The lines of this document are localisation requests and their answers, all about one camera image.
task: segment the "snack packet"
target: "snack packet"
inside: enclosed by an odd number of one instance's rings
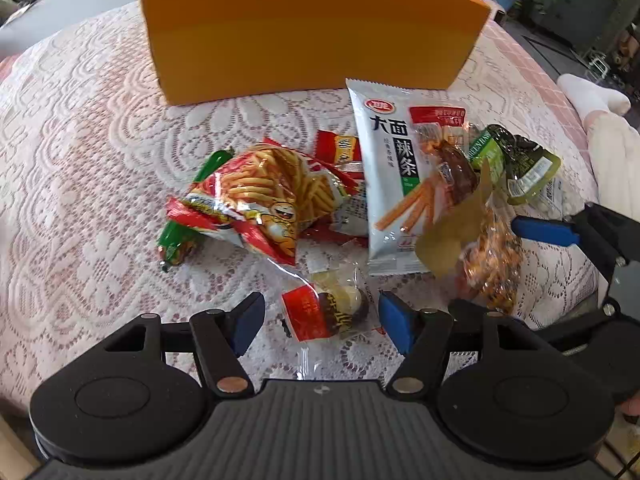
[[[181,200],[170,199],[167,216],[293,266],[300,223],[333,212],[355,192],[355,181],[330,164],[265,139]]]
[[[561,220],[584,209],[584,199],[561,176],[556,174],[530,201],[544,218]]]
[[[428,272],[415,254],[416,241],[449,206],[438,172],[443,159],[421,152],[424,135],[412,128],[412,100],[417,104],[428,99],[411,90],[364,81],[347,79],[347,86],[367,186],[369,273]],[[447,149],[458,152],[454,146]],[[455,175],[449,177],[455,185]]]
[[[469,159],[471,167],[475,171],[480,171],[482,161],[486,159],[491,171],[492,184],[495,186],[500,181],[500,177],[504,173],[504,154],[488,131],[482,132],[469,146],[466,158]]]
[[[365,254],[352,241],[332,257],[318,254],[310,260],[308,254],[307,274],[278,274],[286,330],[298,341],[348,336],[380,326],[359,261]]]
[[[318,130],[314,156],[349,173],[351,178],[364,180],[362,152],[358,137]]]
[[[418,106],[409,108],[409,113],[414,129],[420,136],[420,150],[436,158],[438,172],[445,186],[447,205],[459,204],[478,185],[478,178],[463,155],[464,146],[468,146],[468,128],[464,127],[465,109]]]
[[[511,314],[520,283],[522,246],[509,222],[486,208],[478,241],[462,257],[467,285],[486,300],[487,306]]]
[[[303,235],[339,244],[346,243],[354,237],[367,238],[367,196],[358,138],[318,130],[314,156],[322,162],[334,164],[356,181],[358,187],[350,200],[333,213],[319,219],[307,228]]]
[[[189,190],[193,189],[197,183],[202,182],[217,168],[233,157],[234,150],[218,150],[211,154],[200,171],[193,179]],[[180,265],[184,259],[198,245],[200,234],[193,229],[180,225],[173,220],[169,220],[162,233],[158,237],[157,251],[160,259],[160,267],[164,272],[168,272],[169,267]]]
[[[504,153],[507,202],[529,202],[554,177],[560,158],[526,137],[513,135],[500,124],[490,124],[486,130]]]

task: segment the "white sock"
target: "white sock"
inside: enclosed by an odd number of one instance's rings
[[[602,88],[573,74],[562,74],[557,85],[574,105],[581,121],[594,110],[604,110],[622,116],[631,108],[631,102],[623,93],[611,88]]]

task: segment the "orange box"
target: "orange box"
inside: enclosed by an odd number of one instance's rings
[[[142,0],[167,102],[343,88],[447,88],[489,14],[481,0]]]

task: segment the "green snack packet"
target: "green snack packet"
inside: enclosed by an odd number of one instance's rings
[[[489,170],[491,171],[491,182],[495,184],[500,179],[502,172],[504,171],[504,155],[498,143],[488,131],[484,131],[480,137],[478,137],[469,147],[469,152],[466,156],[471,167],[476,171],[480,171],[482,168],[482,161],[487,160],[489,163]]]
[[[233,156],[232,149],[218,150],[212,153],[193,179],[191,187],[202,182]],[[161,269],[167,272],[169,267],[180,265],[193,248],[198,245],[198,240],[201,236],[199,232],[169,220],[165,224],[156,244]]]
[[[513,135],[500,124],[485,129],[504,153],[507,202],[527,203],[546,186],[560,168],[560,158],[526,137]]]

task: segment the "white lace tablecloth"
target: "white lace tablecloth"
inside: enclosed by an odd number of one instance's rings
[[[500,122],[562,157],[583,198],[596,187],[556,117],[487,36],[449,90],[485,124]],[[213,150],[265,134],[310,152],[318,128],[355,133],[346,90],[301,91],[168,107],[156,83],[138,4],[114,9],[30,48],[0,86],[0,399],[28,405],[36,386],[142,312],[187,320],[261,291],[266,322],[242,364],[256,383],[296,375],[264,262],[208,240],[189,262],[158,269],[164,202]],[[594,290],[577,248],[525,242],[517,312],[553,322]],[[335,251],[300,242],[300,262]],[[424,306],[430,279],[380,278],[373,288]],[[188,356],[174,364],[189,367]],[[332,340],[317,374],[388,378],[401,357],[377,332]]]

